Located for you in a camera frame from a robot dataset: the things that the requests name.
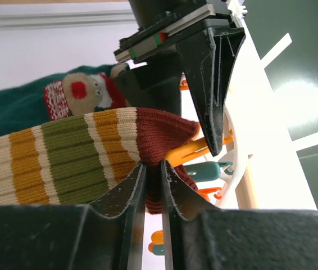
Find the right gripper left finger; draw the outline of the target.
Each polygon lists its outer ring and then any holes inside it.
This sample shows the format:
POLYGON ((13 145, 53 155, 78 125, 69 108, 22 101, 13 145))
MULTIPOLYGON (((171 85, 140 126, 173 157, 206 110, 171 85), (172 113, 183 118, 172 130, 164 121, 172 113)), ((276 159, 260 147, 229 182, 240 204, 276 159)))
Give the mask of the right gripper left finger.
POLYGON ((90 204, 0 206, 0 269, 141 269, 146 170, 90 204))

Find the orange clothes peg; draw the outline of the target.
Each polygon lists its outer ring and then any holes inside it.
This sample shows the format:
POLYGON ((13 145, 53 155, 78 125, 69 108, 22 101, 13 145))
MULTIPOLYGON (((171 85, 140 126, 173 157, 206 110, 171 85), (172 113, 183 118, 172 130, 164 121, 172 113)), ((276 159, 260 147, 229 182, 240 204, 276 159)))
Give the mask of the orange clothes peg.
POLYGON ((212 195, 216 200, 222 199, 221 187, 210 187, 199 189, 198 193, 207 201, 210 201, 210 195, 212 195))

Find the white plastic clip hanger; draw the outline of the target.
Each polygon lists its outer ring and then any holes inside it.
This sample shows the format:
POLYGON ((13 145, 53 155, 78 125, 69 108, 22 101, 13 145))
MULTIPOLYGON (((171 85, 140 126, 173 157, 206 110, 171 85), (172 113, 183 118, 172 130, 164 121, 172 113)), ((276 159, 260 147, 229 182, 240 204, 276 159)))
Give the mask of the white plastic clip hanger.
POLYGON ((246 172, 223 209, 318 209, 318 22, 307 1, 245 1, 226 99, 246 172))

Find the teal sock with reindeer patch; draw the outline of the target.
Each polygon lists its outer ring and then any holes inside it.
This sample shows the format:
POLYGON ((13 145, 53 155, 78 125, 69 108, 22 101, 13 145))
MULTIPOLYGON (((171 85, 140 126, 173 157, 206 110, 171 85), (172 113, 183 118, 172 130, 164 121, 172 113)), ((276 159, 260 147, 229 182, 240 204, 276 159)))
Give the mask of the teal sock with reindeer patch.
POLYGON ((0 136, 69 116, 127 107, 114 79, 128 68, 79 66, 0 90, 0 136))

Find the teal clothes peg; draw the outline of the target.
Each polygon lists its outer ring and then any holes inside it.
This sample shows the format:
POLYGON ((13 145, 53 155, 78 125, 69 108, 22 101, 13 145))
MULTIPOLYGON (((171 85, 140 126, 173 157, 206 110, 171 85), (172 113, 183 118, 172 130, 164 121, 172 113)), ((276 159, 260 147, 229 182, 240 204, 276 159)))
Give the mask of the teal clothes peg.
POLYGON ((232 161, 205 161, 186 165, 184 168, 195 183, 215 180, 229 181, 234 173, 232 161))

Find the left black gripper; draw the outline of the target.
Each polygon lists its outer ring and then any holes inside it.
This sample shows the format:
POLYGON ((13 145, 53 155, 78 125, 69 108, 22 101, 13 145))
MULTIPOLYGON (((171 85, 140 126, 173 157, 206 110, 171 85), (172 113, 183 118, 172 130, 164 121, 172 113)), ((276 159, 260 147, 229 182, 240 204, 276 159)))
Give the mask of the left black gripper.
POLYGON ((115 79, 132 107, 181 115, 184 68, 199 122, 213 156, 222 149, 224 103, 246 34, 242 1, 130 1, 139 26, 119 41, 118 62, 147 61, 115 79), (178 54, 164 54, 169 50, 178 54))

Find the striped sock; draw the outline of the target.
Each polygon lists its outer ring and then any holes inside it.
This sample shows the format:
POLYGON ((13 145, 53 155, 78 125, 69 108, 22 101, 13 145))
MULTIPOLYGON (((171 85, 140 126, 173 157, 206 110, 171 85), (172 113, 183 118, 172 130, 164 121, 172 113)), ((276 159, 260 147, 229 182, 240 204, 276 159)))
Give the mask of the striped sock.
POLYGON ((197 133, 194 121, 131 107, 71 116, 1 136, 0 204, 91 203, 143 162, 149 167, 146 207, 160 214, 159 164, 197 133))

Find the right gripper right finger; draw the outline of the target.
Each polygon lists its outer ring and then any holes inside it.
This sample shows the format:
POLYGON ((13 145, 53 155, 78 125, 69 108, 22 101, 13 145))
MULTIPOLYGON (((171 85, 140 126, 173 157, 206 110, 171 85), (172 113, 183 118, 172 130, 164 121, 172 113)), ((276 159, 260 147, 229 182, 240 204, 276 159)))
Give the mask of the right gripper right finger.
POLYGON ((224 210, 161 175, 167 269, 318 269, 318 211, 224 210))

